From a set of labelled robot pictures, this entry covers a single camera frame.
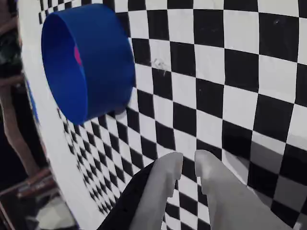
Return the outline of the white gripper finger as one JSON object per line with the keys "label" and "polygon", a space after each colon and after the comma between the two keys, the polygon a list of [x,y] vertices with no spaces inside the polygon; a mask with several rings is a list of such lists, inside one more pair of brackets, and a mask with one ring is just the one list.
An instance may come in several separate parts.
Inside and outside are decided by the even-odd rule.
{"label": "white gripper finger", "polygon": [[213,230],[297,229],[297,172],[282,150],[195,152]]}

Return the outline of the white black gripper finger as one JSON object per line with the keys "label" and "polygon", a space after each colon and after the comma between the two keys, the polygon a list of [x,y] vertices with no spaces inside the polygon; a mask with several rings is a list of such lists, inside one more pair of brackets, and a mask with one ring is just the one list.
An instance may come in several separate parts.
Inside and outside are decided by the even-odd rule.
{"label": "white black gripper finger", "polygon": [[159,230],[166,202],[181,178],[183,154],[171,152],[136,173],[99,230]]}

